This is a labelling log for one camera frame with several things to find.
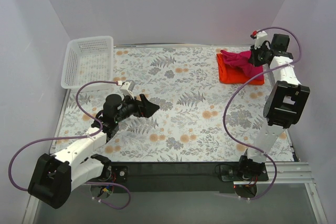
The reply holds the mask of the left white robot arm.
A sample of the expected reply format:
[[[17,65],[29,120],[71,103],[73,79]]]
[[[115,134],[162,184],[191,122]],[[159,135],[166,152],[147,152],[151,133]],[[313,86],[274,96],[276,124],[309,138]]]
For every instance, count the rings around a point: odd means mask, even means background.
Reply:
[[[77,187],[93,180],[96,185],[114,187],[116,174],[112,161],[94,151],[104,146],[119,130],[119,123],[135,116],[150,118],[159,105],[129,95],[106,97],[87,134],[54,155],[43,154],[37,160],[28,193],[51,207],[60,208]]]

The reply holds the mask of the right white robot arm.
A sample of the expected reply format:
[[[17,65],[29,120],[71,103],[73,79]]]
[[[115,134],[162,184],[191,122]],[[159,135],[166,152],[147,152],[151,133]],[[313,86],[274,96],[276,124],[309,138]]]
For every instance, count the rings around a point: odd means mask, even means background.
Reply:
[[[268,65],[272,70],[275,85],[263,110],[265,121],[252,148],[246,149],[239,159],[237,174],[242,180],[266,177],[266,153],[286,129],[297,124],[310,94],[309,87],[297,79],[293,68],[293,56],[287,52],[288,35],[274,34],[268,41],[265,31],[252,34],[249,62],[253,66]]]

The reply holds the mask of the white plastic basket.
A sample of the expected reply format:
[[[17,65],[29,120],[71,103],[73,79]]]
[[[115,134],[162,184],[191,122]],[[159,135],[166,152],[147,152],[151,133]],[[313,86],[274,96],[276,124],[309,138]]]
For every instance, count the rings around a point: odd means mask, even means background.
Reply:
[[[114,68],[113,38],[96,36],[71,40],[66,49],[61,87],[78,90],[92,81],[83,91],[107,89]]]

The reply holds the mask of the pink t shirt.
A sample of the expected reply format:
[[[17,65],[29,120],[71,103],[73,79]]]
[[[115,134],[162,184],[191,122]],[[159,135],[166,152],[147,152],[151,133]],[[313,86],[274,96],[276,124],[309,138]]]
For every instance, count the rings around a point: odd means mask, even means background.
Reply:
[[[251,51],[242,51],[240,53],[228,52],[221,50],[223,57],[223,62],[234,68],[241,70],[246,77],[254,77],[257,74],[263,72],[263,67],[255,67],[252,63],[249,62]]]

